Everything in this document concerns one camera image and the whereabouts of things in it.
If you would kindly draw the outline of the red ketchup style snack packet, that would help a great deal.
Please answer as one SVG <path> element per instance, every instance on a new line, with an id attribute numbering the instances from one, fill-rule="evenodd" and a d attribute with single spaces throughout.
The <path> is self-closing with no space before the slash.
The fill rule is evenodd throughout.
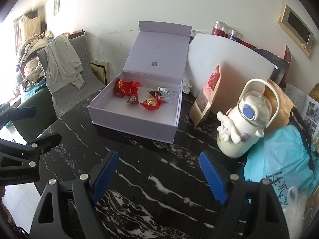
<path id="1" fill-rule="evenodd" d="M 129 94 L 129 99 L 127 100 L 127 103 L 129 104 L 138 104 L 139 100 L 138 100 L 138 93 L 131 93 Z"/>

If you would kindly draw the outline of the red cartoon figure snack packet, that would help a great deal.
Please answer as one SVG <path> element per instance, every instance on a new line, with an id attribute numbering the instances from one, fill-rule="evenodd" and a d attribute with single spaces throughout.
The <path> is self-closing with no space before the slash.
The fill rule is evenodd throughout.
<path id="1" fill-rule="evenodd" d="M 140 103 L 140 105 L 149 111 L 153 111 L 160 109 L 160 105 L 163 103 L 164 100 L 160 99 L 159 97 L 149 97 L 147 100 Z"/>

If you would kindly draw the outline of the red gold character snack packet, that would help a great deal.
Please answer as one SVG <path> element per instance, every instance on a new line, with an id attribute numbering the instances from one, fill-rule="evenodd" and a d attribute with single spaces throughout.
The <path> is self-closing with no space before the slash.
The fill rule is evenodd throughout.
<path id="1" fill-rule="evenodd" d="M 115 81 L 113 92 L 121 89 L 125 91 L 125 96 L 127 96 L 129 94 L 131 84 L 132 81 L 124 81 L 123 79 L 117 78 Z"/>

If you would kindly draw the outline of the clear acrylic holder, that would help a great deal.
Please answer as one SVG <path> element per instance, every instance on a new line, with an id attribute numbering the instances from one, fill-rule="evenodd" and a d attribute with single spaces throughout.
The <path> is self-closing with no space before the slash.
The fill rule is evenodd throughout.
<path id="1" fill-rule="evenodd" d="M 160 89 L 160 92 L 162 93 L 162 97 L 165 103 L 174 103 L 178 99 L 178 93 L 171 88 L 163 87 Z"/>

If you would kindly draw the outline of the dark brown candy packet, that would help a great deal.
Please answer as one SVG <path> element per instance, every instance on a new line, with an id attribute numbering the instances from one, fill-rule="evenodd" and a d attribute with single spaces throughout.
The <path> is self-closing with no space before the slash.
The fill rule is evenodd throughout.
<path id="1" fill-rule="evenodd" d="M 151 97 L 157 97 L 157 98 L 162 96 L 162 93 L 157 90 L 149 91 L 149 94 L 151 95 Z"/>

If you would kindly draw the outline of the red candy packet white text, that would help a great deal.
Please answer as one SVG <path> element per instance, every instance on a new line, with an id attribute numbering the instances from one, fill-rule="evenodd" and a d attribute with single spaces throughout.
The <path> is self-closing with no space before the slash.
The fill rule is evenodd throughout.
<path id="1" fill-rule="evenodd" d="M 114 96 L 117 96 L 119 98 L 123 98 L 125 96 L 125 91 L 123 91 L 121 89 L 117 90 L 117 91 L 114 92 Z"/>

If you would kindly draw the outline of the dark green sofa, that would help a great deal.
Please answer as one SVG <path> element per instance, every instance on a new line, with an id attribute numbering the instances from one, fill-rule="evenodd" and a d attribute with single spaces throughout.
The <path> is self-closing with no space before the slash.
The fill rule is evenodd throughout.
<path id="1" fill-rule="evenodd" d="M 32 95 L 25 102 L 18 106 L 18 109 L 33 109 L 26 119 L 13 120 L 12 124 L 22 138 L 28 142 L 37 138 L 42 132 L 57 120 L 53 108 L 52 96 L 47 87 L 42 88 Z"/>

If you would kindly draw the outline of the pile of clothes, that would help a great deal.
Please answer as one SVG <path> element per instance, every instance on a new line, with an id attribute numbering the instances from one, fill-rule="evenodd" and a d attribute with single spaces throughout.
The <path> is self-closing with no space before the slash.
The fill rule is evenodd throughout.
<path id="1" fill-rule="evenodd" d="M 21 73 L 18 85 L 23 92 L 45 82 L 45 74 L 38 53 L 44 49 L 54 38 L 53 33 L 47 30 L 41 34 L 33 35 L 26 39 L 17 52 L 17 69 Z"/>

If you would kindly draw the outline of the grey leaf pattern chair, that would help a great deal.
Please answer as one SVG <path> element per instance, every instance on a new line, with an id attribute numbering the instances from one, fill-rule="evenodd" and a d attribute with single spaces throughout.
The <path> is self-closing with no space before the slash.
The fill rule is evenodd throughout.
<path id="1" fill-rule="evenodd" d="M 57 36 L 38 52 L 38 58 L 57 118 L 105 88 L 89 65 L 84 35 Z"/>

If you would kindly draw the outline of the white cartoon dog water bottle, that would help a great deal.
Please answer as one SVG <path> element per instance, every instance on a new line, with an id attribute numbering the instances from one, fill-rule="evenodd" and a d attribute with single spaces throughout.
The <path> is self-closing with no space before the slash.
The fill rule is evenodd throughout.
<path id="1" fill-rule="evenodd" d="M 263 93 L 249 91 L 253 83 L 261 83 L 271 90 L 276 99 L 275 110 Z M 244 155 L 264 137 L 264 130 L 275 120 L 280 107 L 279 94 L 271 83 L 258 78 L 249 80 L 239 96 L 237 105 L 226 114 L 221 111 L 216 114 L 220 121 L 216 137 L 220 151 L 230 158 Z"/>

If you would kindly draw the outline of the light blue plastic bag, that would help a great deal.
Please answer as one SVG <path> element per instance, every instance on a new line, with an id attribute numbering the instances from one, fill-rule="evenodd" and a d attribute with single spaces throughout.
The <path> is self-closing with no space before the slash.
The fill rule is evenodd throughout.
<path id="1" fill-rule="evenodd" d="M 288 205 L 291 187 L 310 196 L 318 184 L 318 154 L 304 146 L 298 129 L 284 126 L 266 134 L 249 150 L 244 167 L 247 181 L 268 179 L 281 205 Z"/>

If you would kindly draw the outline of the black board behind foam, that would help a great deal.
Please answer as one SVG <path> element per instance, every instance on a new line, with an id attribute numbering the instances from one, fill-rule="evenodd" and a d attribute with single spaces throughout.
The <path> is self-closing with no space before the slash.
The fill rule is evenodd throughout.
<path id="1" fill-rule="evenodd" d="M 292 61 L 292 54 L 288 46 L 286 45 L 284 57 L 281 58 L 268 50 L 258 49 L 247 42 L 241 41 L 241 44 L 252 49 L 256 53 L 270 61 L 275 66 L 270 79 L 274 81 L 278 86 L 282 87 L 283 84 L 286 82 L 286 78 Z"/>

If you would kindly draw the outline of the clear jar purple label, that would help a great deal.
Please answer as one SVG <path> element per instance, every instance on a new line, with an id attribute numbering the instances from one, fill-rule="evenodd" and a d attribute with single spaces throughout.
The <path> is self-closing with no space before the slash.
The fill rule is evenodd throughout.
<path id="1" fill-rule="evenodd" d="M 228 32 L 227 38 L 230 40 L 236 41 L 238 43 L 241 43 L 243 39 L 243 35 L 236 30 L 230 29 Z"/>

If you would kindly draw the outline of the clear jar behind box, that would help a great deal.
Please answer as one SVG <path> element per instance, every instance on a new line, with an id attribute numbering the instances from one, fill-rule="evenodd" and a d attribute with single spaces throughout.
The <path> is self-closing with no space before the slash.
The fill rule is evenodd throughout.
<path id="1" fill-rule="evenodd" d="M 200 31 L 192 30 L 192 31 L 191 31 L 191 34 L 190 34 L 189 42 L 191 43 L 192 40 L 196 37 L 196 35 L 197 35 L 197 34 L 200 34 L 200 33 L 201 33 Z"/>

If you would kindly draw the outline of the clear jar red contents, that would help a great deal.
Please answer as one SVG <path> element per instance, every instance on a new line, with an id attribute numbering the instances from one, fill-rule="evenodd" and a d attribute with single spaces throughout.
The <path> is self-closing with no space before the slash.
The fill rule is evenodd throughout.
<path id="1" fill-rule="evenodd" d="M 213 26 L 212 35 L 225 37 L 227 24 L 221 21 L 216 21 Z"/>

